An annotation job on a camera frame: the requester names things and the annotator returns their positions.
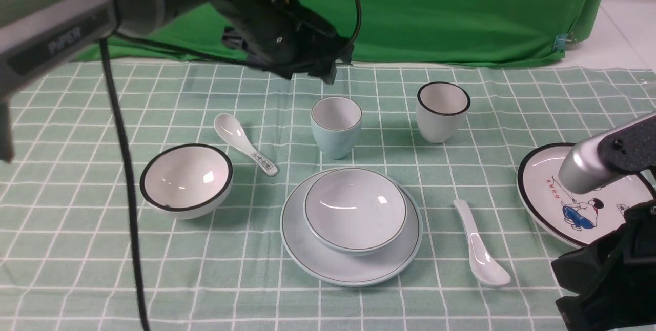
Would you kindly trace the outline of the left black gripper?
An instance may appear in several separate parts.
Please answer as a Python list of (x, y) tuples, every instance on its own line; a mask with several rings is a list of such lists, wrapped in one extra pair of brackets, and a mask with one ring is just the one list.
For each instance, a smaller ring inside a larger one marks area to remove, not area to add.
[(354, 37), (338, 34), (335, 25), (300, 0), (212, 0), (228, 21), (221, 41), (244, 52), (245, 65), (291, 79), (307, 74), (333, 84), (337, 62), (351, 64)]

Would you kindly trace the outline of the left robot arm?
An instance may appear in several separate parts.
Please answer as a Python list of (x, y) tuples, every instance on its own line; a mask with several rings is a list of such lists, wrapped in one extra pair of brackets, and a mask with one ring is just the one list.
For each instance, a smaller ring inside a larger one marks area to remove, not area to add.
[[(2, 161), (10, 163), (14, 158), (11, 97), (102, 39), (115, 35), (132, 43), (187, 52), (286, 79), (305, 73), (332, 84), (337, 61), (351, 63), (361, 29), (361, 0), (354, 1), (354, 32), (344, 37), (299, 0), (3, 0)], [(147, 39), (204, 4), (210, 4), (228, 20), (221, 41), (227, 48), (243, 51), (246, 60)]]

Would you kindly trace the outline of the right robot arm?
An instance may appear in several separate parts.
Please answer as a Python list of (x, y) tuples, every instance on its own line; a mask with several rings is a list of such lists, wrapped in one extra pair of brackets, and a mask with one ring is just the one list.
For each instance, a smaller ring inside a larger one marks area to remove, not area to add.
[(568, 330), (610, 330), (655, 322), (654, 201), (624, 214), (625, 223), (551, 262), (560, 287), (556, 307)]

